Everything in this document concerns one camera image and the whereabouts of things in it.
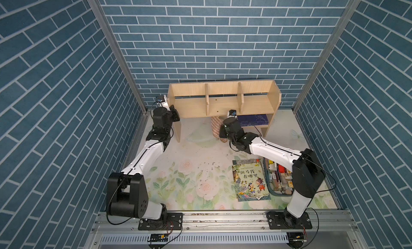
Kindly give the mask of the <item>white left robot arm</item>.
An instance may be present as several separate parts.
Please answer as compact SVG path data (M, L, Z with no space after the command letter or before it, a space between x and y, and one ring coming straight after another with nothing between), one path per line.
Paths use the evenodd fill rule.
M166 150L173 136L172 125L180 117L173 105L165 105L153 110L152 119L153 126L143 149L122 171L114 172L108 178L107 216L166 222L166 206L149 200L144 175Z

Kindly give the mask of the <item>pink striped fluffy cloth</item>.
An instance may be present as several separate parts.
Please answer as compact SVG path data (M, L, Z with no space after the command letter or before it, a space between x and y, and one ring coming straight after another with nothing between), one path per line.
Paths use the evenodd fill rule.
M211 117L211 129L212 134L215 138L219 139L220 142L226 143L226 138L220 138L220 128L223 123L223 120L220 117Z

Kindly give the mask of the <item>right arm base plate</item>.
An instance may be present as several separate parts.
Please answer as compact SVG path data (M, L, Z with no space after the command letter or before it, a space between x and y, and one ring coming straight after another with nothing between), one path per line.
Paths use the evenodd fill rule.
M270 230L312 229L312 223L307 212L300 218L294 217L287 210L269 211L266 213Z

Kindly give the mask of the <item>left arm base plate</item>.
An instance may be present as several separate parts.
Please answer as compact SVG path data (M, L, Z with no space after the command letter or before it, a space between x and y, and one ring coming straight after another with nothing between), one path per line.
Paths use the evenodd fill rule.
M158 220L140 219L139 231L175 231L182 230L183 213L166 212Z

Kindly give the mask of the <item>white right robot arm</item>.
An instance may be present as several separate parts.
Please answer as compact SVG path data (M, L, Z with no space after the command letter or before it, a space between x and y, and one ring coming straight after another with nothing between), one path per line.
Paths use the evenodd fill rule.
M311 149L292 150L245 132L235 117L225 119L220 127L220 137L229 140L238 150L264 157L289 170L294 191L285 209L286 217L300 219L325 179L326 171L319 165Z

